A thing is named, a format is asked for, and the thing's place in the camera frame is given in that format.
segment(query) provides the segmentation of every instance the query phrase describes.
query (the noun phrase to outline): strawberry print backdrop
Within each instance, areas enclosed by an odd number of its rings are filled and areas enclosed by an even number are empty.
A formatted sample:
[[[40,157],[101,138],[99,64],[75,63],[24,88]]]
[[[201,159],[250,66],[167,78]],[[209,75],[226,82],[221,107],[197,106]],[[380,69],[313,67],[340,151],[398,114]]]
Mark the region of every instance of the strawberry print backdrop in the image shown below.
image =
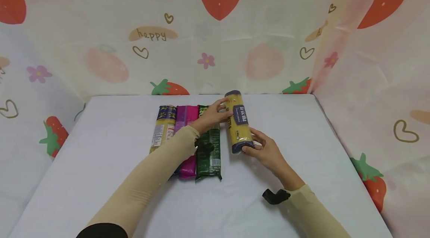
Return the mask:
[[[0,0],[0,237],[91,96],[232,89],[314,93],[394,237],[425,237],[429,5]]]

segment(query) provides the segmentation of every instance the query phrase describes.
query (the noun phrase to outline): spaghetti package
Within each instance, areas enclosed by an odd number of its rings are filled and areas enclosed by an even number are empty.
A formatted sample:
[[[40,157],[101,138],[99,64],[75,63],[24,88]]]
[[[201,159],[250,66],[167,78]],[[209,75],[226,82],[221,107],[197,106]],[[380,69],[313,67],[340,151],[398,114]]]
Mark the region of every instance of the spaghetti package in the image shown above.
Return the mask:
[[[175,131],[175,123],[176,107],[172,105],[160,106],[149,153],[154,152],[154,150],[159,148],[164,142],[172,138]]]
[[[208,106],[199,106],[199,116],[203,115]],[[196,180],[207,176],[221,177],[221,144],[219,124],[202,134],[199,140],[203,145],[197,149]]]
[[[225,95],[228,100],[225,103],[226,111],[233,111],[233,116],[228,120],[228,131],[231,139],[231,151],[234,155],[242,152],[242,147],[255,148],[252,135],[249,131],[248,117],[244,110],[242,95],[238,90],[232,90]]]
[[[178,106],[175,133],[182,127],[190,124],[199,118],[198,106]],[[195,178],[196,176],[196,155],[190,156],[176,169],[173,175],[178,175],[182,179]]]

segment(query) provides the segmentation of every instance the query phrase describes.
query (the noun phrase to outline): beige arm sleeve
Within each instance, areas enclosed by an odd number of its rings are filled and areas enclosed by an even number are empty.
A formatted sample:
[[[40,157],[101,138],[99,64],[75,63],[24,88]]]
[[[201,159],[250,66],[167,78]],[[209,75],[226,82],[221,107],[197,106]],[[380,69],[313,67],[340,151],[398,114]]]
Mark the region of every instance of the beige arm sleeve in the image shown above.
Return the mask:
[[[199,137],[193,127],[181,128],[133,169],[87,226],[113,223],[132,237],[152,195],[183,161],[195,153],[194,142]]]
[[[308,185],[289,193],[291,197],[282,204],[285,205],[293,220],[303,228],[308,238],[351,237],[317,199]]]

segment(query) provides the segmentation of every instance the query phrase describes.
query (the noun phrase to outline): finger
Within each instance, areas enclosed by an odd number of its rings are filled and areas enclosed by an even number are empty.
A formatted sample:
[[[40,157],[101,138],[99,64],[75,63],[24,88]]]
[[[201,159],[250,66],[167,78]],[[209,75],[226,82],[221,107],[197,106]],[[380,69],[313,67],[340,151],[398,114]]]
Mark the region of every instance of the finger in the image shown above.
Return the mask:
[[[264,141],[268,141],[270,140],[270,137],[265,135],[264,133],[262,133],[259,130],[255,130],[255,128],[251,128],[249,127],[249,129],[251,130],[251,133],[254,134],[255,136],[257,136],[258,138],[264,140]]]
[[[233,115],[233,111],[228,111],[228,112],[221,112],[218,113],[218,121],[223,121],[224,119],[227,119],[229,117],[231,117]]]
[[[263,139],[261,139],[260,137],[256,136],[256,135],[252,135],[252,139],[253,139],[254,141],[259,142],[259,143],[260,143],[260,144],[262,144],[262,145],[265,145],[265,141],[264,141]]]
[[[258,154],[260,153],[260,150],[256,150],[254,148],[251,148],[249,146],[243,146],[242,151],[253,158],[258,158]]]
[[[218,105],[221,105],[222,103],[226,102],[227,100],[228,100],[228,98],[227,98],[227,97],[222,98],[222,99],[219,99],[218,101],[214,102],[214,103],[212,104],[212,106],[216,106],[216,107],[218,107]]]
[[[256,150],[263,150],[263,146],[262,145],[257,145],[257,144],[254,144],[255,145],[255,149]]]
[[[225,105],[218,105],[218,107],[217,107],[218,112],[221,110],[224,110],[224,109],[225,109]]]

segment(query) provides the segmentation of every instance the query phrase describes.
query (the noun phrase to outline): purple pasta package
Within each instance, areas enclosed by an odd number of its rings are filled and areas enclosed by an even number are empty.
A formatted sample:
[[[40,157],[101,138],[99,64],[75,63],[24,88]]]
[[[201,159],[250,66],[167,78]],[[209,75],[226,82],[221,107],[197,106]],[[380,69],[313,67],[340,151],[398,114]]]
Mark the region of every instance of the purple pasta package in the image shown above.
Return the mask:
[[[199,118],[199,107],[198,106],[178,106],[176,112],[176,133],[180,128],[189,125],[191,122]],[[196,176],[196,155],[190,156],[176,169],[173,175],[178,175],[179,178],[189,179],[195,178]]]

